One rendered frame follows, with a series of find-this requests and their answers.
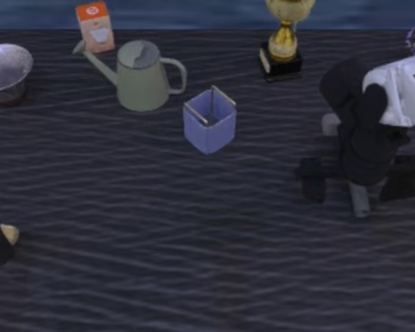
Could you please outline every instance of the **milk carton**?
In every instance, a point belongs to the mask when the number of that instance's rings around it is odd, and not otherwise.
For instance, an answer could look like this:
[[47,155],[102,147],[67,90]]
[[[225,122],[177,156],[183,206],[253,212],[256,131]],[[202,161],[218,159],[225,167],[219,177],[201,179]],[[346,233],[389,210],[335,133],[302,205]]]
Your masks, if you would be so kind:
[[86,49],[101,53],[115,47],[109,12],[103,1],[75,7]]

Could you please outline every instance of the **blue basket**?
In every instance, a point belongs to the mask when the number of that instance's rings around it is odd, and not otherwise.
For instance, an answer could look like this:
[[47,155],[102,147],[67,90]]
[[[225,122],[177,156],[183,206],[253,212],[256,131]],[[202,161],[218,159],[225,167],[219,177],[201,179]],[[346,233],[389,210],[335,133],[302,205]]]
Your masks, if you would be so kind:
[[183,105],[185,137],[199,151],[213,154],[235,137],[237,107],[216,86]]

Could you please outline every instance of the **gold trophy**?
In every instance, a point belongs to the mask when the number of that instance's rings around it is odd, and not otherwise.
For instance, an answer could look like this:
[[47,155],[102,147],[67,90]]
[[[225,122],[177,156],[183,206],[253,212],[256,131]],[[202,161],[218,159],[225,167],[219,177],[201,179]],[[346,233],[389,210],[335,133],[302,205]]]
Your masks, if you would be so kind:
[[281,21],[278,31],[261,43],[259,65],[268,82],[301,76],[302,56],[295,26],[311,13],[315,0],[266,0],[270,13]]

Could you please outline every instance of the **black trophy base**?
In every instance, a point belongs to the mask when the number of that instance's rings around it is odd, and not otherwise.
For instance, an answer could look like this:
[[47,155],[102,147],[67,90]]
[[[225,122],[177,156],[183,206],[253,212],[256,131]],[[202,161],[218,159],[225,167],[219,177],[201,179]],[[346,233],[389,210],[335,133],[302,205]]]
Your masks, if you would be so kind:
[[261,43],[258,65],[267,82],[293,80],[302,76],[303,58],[299,51],[289,61],[277,61],[270,57],[268,43]]

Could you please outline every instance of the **water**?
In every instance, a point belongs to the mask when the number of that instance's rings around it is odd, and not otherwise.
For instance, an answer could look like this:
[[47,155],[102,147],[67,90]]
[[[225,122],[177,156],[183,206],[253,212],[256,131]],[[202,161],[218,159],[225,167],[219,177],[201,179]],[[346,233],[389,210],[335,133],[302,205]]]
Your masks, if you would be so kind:
[[[0,28],[77,28],[80,0],[0,0]],[[114,28],[274,28],[264,0],[107,0]],[[317,0],[299,28],[409,28],[415,0]]]

